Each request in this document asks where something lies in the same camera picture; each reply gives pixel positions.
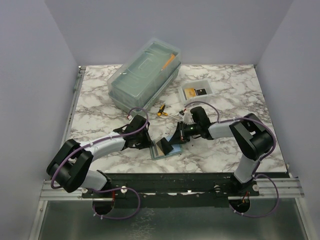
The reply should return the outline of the green leather card holder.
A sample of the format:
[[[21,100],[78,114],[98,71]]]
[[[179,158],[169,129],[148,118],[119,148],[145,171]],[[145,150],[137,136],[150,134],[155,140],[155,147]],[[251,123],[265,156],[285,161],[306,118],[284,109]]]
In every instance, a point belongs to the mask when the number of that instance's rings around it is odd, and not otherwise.
[[[162,139],[153,140],[153,146],[150,147],[150,156],[153,160],[171,157],[183,152],[179,144],[169,144],[171,138],[172,136],[168,135]]]

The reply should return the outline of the white card tray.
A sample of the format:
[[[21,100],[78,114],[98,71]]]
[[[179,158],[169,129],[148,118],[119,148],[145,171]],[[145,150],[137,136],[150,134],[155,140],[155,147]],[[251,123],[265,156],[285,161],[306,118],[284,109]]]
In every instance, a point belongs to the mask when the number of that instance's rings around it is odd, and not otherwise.
[[[185,82],[178,88],[178,93],[184,106],[194,101],[208,103],[210,98],[215,95],[208,79]]]

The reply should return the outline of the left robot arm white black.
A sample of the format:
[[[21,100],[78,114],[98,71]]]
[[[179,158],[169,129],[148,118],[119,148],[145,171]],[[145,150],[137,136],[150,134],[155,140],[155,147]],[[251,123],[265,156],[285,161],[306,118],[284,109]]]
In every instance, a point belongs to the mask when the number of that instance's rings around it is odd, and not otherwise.
[[[110,178],[100,170],[90,170],[91,164],[102,157],[128,148],[145,149],[153,145],[149,133],[149,118],[136,115],[122,127],[105,137],[80,143],[67,140],[48,165],[52,189],[64,189],[72,193],[78,188],[93,190],[99,197],[110,194]]]

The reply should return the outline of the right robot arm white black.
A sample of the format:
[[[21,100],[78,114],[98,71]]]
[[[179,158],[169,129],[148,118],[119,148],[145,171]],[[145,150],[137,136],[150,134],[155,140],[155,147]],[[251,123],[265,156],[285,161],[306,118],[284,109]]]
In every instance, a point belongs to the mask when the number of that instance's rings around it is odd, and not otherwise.
[[[167,155],[173,150],[173,145],[186,144],[192,137],[209,141],[234,138],[242,155],[237,169],[231,176],[230,191],[236,196],[243,195],[248,190],[248,184],[254,179],[260,162],[275,149],[274,134],[253,113],[221,122],[210,122],[201,106],[192,108],[190,113],[192,124],[179,121],[174,134],[169,139],[163,137],[156,146]]]

